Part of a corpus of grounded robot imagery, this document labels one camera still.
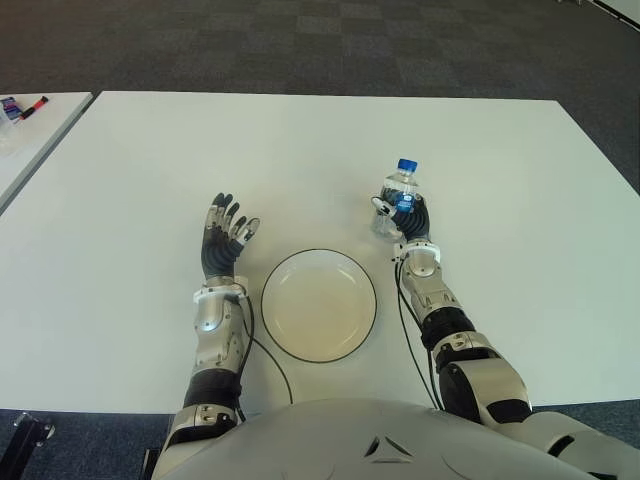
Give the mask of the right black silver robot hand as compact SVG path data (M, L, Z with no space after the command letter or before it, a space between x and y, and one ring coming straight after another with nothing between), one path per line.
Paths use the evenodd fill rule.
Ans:
M430 219L424 197L420 194L400 194L395 204L374 196L373 232L390 242L402 239L429 239Z

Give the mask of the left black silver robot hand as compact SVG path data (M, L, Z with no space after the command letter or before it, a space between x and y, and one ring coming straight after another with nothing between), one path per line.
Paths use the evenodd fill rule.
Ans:
M240 204L230 193L218 193L205 219L201 266L206 280L233 277L235 263L260 226L257 217L235 219Z

